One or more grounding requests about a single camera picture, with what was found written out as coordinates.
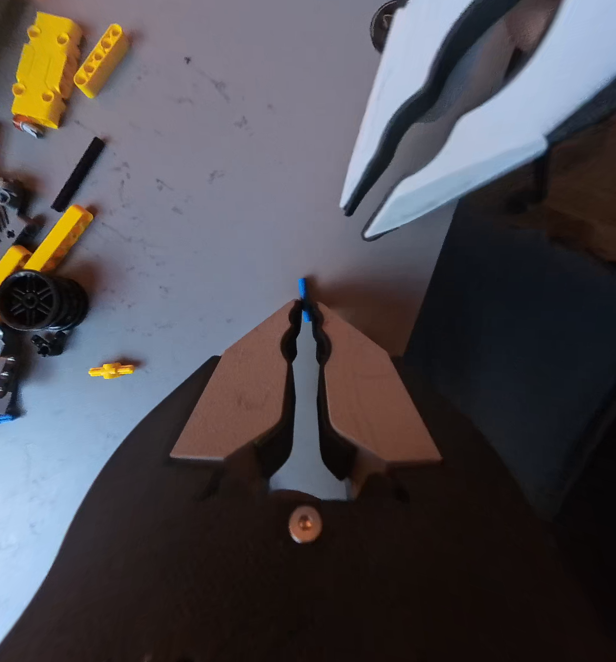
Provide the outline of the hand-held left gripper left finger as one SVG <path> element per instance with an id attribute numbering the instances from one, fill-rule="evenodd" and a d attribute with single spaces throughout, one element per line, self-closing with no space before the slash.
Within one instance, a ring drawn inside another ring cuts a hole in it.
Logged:
<path id="1" fill-rule="evenodd" d="M 300 331 L 292 300 L 225 350 L 170 457 L 230 464 L 248 454 L 264 479 L 277 473 L 293 447 Z"/>

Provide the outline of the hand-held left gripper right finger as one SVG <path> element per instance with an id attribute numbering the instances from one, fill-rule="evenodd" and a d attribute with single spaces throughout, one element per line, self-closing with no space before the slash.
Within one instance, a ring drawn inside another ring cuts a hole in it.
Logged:
<path id="1" fill-rule="evenodd" d="M 441 464 L 389 354 L 321 302 L 312 306 L 312 331 L 320 454 L 347 497 L 359 497 L 373 477 Z"/>

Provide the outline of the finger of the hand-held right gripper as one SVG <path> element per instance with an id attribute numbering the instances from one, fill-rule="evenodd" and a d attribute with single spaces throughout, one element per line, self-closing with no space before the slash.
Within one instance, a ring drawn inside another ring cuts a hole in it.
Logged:
<path id="1" fill-rule="evenodd" d="M 435 103 L 371 187 L 400 152 L 400 179 L 383 187 L 365 241 L 544 154 L 547 135 L 616 78 L 616 1 L 474 1 L 440 63 L 453 67 Z"/>
<path id="2" fill-rule="evenodd" d="M 345 175 L 340 208 L 350 217 L 390 164 L 411 124 L 428 110 L 452 70 L 440 72 L 452 32 L 474 1 L 399 3 L 373 80 Z"/>

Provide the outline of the black desk grommet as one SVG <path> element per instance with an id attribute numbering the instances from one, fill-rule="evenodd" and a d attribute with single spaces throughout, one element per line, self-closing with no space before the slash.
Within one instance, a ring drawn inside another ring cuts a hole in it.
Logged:
<path id="1" fill-rule="evenodd" d="M 377 53 L 383 53 L 393 17 L 405 4 L 406 1 L 387 1 L 373 15 L 370 24 L 370 38 Z"/>

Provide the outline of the grey desk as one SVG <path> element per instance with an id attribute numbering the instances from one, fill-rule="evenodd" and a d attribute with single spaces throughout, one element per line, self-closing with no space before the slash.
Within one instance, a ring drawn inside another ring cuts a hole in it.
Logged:
<path id="1" fill-rule="evenodd" d="M 0 642 L 45 578 L 92 482 L 130 431 L 212 355 L 297 294 L 391 355 L 418 316 L 451 211 L 376 242 L 339 200 L 379 55 L 382 1 L 31 1 L 0 58 L 0 172 L 50 204 L 94 137 L 76 201 L 95 218 L 62 272 L 90 294 L 57 358 L 24 359 L 22 416 L 0 426 Z M 36 10 L 78 22 L 85 51 L 118 23 L 132 45 L 59 130 L 9 124 Z M 135 365 L 117 379 L 104 363 Z"/>

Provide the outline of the yellow toy connector pin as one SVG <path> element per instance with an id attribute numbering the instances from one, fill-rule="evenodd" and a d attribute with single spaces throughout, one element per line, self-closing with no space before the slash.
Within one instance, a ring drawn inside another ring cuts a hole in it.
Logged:
<path id="1" fill-rule="evenodd" d="M 119 362 L 115 362 L 104 363 L 99 367 L 90 368 L 88 370 L 88 374 L 90 377 L 102 377 L 103 379 L 109 380 L 132 375 L 135 371 L 135 365 L 124 365 Z"/>

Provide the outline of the person's dark pants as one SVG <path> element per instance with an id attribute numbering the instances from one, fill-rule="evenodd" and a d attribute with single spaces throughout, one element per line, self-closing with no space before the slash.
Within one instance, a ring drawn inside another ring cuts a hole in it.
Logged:
<path id="1" fill-rule="evenodd" d="M 616 421 L 616 263 L 463 199 L 404 357 L 554 516 Z"/>

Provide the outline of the black angled toy connector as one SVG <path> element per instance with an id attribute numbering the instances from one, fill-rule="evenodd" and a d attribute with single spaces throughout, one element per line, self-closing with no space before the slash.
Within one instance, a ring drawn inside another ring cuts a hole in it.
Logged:
<path id="1" fill-rule="evenodd" d="M 68 339 L 68 333 L 57 331 L 47 334 L 31 335 L 31 343 L 40 357 L 51 358 L 63 354 Z"/>

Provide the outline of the black spoked toy wheel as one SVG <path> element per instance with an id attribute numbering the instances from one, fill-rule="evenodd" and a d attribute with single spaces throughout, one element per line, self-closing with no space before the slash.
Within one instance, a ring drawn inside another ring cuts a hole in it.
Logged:
<path id="1" fill-rule="evenodd" d="M 0 286 L 0 317 L 19 332 L 65 332 L 81 324 L 88 311 L 88 294 L 69 278 L 23 269 Z"/>

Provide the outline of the pile of toy brick parts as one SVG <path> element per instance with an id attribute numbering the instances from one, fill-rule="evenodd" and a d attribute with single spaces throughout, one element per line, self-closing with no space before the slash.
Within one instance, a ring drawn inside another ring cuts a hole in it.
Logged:
<path id="1" fill-rule="evenodd" d="M 53 274 L 94 218 L 88 209 L 78 204 L 70 205 L 43 240 L 33 245 L 41 224 L 24 215 L 28 203 L 29 191 L 22 182 L 0 177 L 0 286 L 7 277 L 23 269 Z M 51 333 L 40 330 L 19 332 L 6 326 L 1 317 L 0 327 L 14 337 L 19 353 L 21 341 L 18 334 L 28 334 L 31 338 L 33 334 Z M 16 395 L 17 386 L 6 414 L 17 416 Z"/>

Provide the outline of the black toy axle rod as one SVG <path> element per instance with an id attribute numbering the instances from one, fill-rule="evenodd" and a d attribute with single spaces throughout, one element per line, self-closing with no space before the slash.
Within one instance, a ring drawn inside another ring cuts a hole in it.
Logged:
<path id="1" fill-rule="evenodd" d="M 83 185 L 83 182 L 87 179 L 95 163 L 104 151 L 105 146 L 106 142 L 103 138 L 94 137 L 92 139 L 60 192 L 56 195 L 55 200 L 50 205 L 53 211 L 64 212 L 68 209 L 70 203 L 72 203 Z"/>

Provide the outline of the short yellow toy beam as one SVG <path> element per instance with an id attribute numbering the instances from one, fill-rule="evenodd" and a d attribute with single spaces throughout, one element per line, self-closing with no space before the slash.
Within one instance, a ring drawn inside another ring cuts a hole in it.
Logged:
<path id="1" fill-rule="evenodd" d="M 130 39 L 121 25 L 111 24 L 76 71 L 74 85 L 84 96 L 95 99 L 129 48 Z"/>

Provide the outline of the yellow toy plate block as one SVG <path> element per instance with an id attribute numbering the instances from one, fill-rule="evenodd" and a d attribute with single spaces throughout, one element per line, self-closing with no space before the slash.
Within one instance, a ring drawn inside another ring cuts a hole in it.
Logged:
<path id="1" fill-rule="evenodd" d="M 16 128 L 41 138 L 47 128 L 59 127 L 72 95 L 83 31 L 69 18 L 39 11 L 27 36 L 12 87 L 11 112 Z"/>

